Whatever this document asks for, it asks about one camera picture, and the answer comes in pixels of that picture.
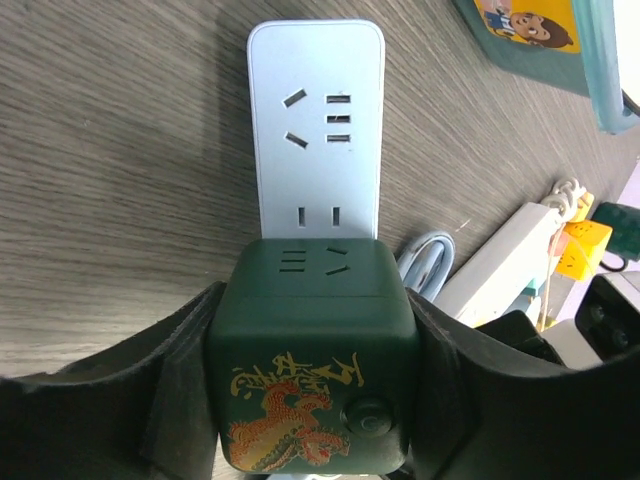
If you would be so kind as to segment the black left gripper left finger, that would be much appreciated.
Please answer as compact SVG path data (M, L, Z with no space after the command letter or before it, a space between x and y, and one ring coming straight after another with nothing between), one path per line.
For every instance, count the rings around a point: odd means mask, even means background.
M204 343L225 287L54 373L2 377L2 478L211 478Z

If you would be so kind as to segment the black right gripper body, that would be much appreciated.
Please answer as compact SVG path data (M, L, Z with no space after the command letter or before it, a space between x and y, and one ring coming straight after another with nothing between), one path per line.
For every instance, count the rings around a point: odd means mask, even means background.
M507 313L476 328L490 340L478 348L482 368L564 368L554 347L521 311Z

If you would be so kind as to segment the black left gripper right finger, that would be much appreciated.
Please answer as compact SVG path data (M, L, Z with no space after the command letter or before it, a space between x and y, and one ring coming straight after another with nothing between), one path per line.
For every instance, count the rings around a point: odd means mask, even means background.
M408 298L422 352L416 478L638 478L638 352L572 370Z

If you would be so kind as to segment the white power strip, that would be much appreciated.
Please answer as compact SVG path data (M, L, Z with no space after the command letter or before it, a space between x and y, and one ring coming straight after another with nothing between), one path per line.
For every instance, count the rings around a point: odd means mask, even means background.
M443 286L434 304L476 327L500 317L547 264L559 212L528 202Z

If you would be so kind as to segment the yellow cube socket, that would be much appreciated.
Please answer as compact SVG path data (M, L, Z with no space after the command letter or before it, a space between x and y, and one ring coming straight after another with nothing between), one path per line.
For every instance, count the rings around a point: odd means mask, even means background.
M610 226L584 220L564 227L567 245L559 258L555 272L584 282L595 275L613 229Z

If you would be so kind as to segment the dark green box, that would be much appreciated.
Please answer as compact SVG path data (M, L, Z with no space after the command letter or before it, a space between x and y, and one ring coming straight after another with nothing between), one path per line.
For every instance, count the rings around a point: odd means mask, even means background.
M232 467L386 474L404 463L420 341L382 242L249 244L210 325L205 357Z

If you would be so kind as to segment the light blue power strip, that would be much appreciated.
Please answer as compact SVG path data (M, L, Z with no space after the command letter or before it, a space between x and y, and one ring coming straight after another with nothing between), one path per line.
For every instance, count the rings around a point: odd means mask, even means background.
M378 235L385 39L362 19L257 25L247 63L261 234Z

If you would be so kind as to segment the orange USB charger plug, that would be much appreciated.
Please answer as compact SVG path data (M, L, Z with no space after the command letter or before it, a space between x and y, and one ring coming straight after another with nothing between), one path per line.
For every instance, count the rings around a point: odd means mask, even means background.
M584 221L591 210L594 199L594 195L590 192L585 192L581 197L579 197L576 201L576 212L569 220L569 223L579 223Z

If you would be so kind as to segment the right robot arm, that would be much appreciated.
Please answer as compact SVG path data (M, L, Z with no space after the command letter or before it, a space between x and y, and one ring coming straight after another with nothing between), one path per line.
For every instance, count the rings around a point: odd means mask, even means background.
M635 479L639 475L639 276L596 276L579 338L540 356L515 319L473 329L409 297L423 357L411 439L417 479Z

